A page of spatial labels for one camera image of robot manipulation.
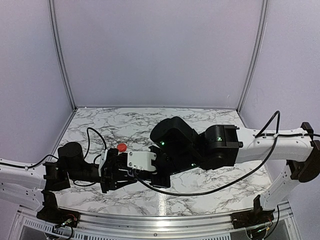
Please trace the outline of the red earbud charging case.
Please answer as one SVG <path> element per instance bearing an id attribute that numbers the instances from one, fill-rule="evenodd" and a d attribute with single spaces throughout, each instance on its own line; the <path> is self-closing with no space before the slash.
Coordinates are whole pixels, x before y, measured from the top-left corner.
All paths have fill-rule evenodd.
<path id="1" fill-rule="evenodd" d="M 117 149 L 120 153 L 123 153 L 127 150 L 127 145 L 125 143 L 119 143 Z"/>

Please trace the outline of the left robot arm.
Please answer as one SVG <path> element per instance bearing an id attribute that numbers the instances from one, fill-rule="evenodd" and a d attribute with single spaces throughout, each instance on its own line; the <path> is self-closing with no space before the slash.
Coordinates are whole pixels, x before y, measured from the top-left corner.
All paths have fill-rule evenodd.
<path id="1" fill-rule="evenodd" d="M 105 149 L 102 163 L 89 163 L 83 148 L 76 141 L 58 148 L 54 161 L 48 154 L 37 163 L 18 164 L 0 161 L 0 198 L 39 211 L 53 223 L 63 219 L 55 192 L 69 189 L 72 182 L 85 188 L 98 184 L 103 193 L 115 191 L 136 182 L 127 168 L 127 153 L 116 148 Z"/>

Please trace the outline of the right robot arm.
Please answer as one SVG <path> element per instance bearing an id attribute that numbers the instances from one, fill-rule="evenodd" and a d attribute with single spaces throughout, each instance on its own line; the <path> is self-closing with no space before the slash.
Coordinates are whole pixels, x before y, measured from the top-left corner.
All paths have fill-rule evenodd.
<path id="1" fill-rule="evenodd" d="M 159 122 L 151 131 L 156 170 L 151 186 L 169 188 L 172 175 L 190 169 L 216 170 L 249 161 L 286 160 L 280 175 L 258 195 L 247 219 L 258 224 L 299 184 L 320 173 L 320 142 L 308 122 L 294 130 L 261 130 L 217 124 L 197 133 L 182 118 Z"/>

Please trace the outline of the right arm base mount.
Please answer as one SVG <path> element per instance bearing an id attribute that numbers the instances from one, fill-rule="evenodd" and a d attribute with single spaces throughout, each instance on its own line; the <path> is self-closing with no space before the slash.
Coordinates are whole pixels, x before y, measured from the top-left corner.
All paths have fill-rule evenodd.
<path id="1" fill-rule="evenodd" d="M 260 198 L 260 194 L 254 198 L 253 209 L 231 214 L 231 223 L 234 229 L 248 228 L 267 223 L 269 220 L 274 220 L 273 212 L 275 209 L 263 210 Z"/>

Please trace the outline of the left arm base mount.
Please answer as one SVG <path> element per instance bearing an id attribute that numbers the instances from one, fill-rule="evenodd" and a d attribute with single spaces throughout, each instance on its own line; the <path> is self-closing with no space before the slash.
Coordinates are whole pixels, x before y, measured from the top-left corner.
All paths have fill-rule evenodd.
<path id="1" fill-rule="evenodd" d="M 70 223 L 66 225 L 76 228 L 80 213 L 75 210 L 61 208 L 58 206 L 56 196 L 53 192 L 48 190 L 41 191 L 43 195 L 42 208 L 37 212 L 36 217 L 40 220 L 62 226 L 68 220 Z"/>

